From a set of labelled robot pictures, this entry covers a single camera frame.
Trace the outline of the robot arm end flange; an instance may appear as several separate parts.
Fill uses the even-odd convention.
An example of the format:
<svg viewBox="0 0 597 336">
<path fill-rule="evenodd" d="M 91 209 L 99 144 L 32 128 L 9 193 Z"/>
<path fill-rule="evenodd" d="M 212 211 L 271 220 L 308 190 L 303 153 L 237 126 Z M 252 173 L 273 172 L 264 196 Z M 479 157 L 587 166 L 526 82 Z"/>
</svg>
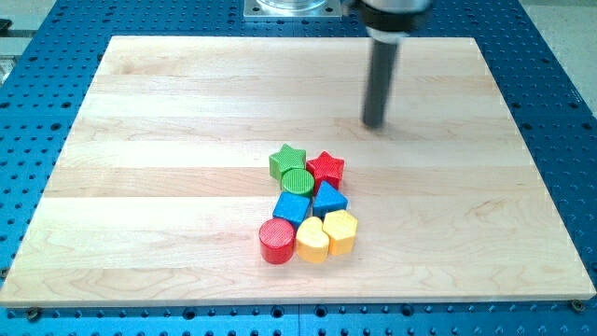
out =
<svg viewBox="0 0 597 336">
<path fill-rule="evenodd" d="M 354 0 L 346 9 L 358 12 L 369 37 L 385 44 L 397 44 L 401 38 L 424 27 L 429 20 L 432 0 Z"/>
</svg>

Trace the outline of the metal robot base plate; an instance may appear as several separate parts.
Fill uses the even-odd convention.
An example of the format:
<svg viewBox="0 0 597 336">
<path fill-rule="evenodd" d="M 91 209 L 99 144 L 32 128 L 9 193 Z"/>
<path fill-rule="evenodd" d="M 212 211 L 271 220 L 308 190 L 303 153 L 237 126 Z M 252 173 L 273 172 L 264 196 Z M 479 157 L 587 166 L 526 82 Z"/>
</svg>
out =
<svg viewBox="0 0 597 336">
<path fill-rule="evenodd" d="M 244 0 L 248 19 L 340 18 L 340 0 Z"/>
</svg>

